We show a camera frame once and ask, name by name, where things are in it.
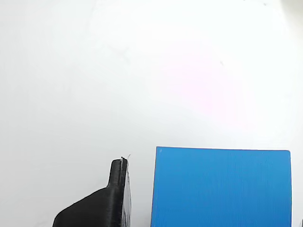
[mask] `blue box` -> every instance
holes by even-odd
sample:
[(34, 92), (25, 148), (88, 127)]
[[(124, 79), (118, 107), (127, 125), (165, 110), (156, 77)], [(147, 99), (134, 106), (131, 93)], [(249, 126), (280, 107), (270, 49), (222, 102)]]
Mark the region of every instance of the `blue box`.
[(291, 227), (286, 150), (157, 147), (151, 227)]

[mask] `black object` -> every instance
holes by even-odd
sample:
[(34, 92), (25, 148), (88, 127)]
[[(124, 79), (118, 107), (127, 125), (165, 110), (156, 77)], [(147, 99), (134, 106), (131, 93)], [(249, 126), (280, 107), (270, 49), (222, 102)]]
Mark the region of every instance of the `black object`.
[(84, 199), (62, 210), (53, 227), (130, 227), (131, 195), (128, 162), (112, 162), (109, 182)]

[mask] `white surface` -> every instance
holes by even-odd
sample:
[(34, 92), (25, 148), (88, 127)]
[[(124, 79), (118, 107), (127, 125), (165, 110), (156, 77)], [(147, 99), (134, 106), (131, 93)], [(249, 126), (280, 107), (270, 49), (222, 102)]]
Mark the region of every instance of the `white surface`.
[(156, 146), (290, 150), (297, 226), (299, 2), (1, 0), (0, 226), (52, 226), (128, 154), (150, 226)]

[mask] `white wall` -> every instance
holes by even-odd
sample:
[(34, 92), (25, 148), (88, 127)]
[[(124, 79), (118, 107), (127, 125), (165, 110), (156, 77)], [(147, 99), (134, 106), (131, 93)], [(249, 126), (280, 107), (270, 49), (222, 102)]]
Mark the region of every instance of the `white wall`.
[(130, 157), (150, 226), (156, 146), (288, 149), (303, 218), (300, 1), (1, 0), (0, 226), (50, 227)]

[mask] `black plastic piece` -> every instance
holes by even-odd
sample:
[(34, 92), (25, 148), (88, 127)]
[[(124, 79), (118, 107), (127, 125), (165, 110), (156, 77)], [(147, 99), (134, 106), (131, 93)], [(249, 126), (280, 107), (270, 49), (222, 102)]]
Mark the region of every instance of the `black plastic piece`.
[(62, 210), (53, 227), (130, 227), (131, 195), (128, 162), (114, 160), (106, 188)]

